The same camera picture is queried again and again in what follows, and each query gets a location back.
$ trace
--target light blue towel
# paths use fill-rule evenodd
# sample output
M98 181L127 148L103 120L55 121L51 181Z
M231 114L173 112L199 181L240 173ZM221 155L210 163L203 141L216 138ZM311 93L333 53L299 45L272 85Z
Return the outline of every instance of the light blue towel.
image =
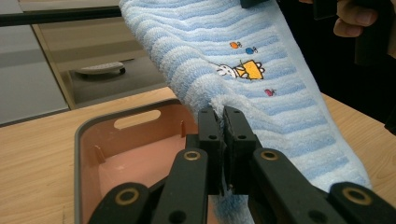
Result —
M370 188L332 121L275 0L121 0L122 16L178 99L197 112L242 110L264 147L281 150L316 187ZM216 198L224 223L252 222L246 197Z

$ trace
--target human hand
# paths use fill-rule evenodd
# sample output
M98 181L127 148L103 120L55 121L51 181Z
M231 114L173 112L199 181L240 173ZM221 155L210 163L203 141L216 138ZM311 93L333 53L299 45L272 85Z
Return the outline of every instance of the human hand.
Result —
M313 0L299 1L307 4L313 3ZM390 1L396 12L396 0ZM337 16L339 18L335 22L334 33L342 37L357 37L363 33L364 27L375 23L378 13L370 8L356 6L353 0L338 0ZM393 19L393 26L390 30L388 54L396 59L396 17Z

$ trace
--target wooden table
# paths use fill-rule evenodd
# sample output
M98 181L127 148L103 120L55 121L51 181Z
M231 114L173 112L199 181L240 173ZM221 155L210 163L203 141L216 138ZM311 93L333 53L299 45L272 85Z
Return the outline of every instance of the wooden table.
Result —
M167 88L0 129L0 223L74 223L74 141L86 120L175 98ZM324 96L374 190L396 206L396 136L383 124Z

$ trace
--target wooden tabletop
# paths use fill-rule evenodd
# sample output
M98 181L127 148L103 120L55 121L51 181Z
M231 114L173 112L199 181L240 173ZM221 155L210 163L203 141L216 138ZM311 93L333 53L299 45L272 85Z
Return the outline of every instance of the wooden tabletop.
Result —
M0 129L0 223L74 223L74 142L78 127L104 114L175 98L167 88ZM334 121L371 177L396 206L396 136L325 96Z

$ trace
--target blue striped towel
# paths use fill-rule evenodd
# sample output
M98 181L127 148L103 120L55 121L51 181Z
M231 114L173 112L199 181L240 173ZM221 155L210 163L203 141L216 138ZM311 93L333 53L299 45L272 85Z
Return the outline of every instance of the blue striped towel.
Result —
M316 187L370 188L361 161L332 121L318 85L276 3L121 0L127 26L177 98L198 111L243 111L264 147L281 150ZM224 223L252 222L246 197L215 200Z

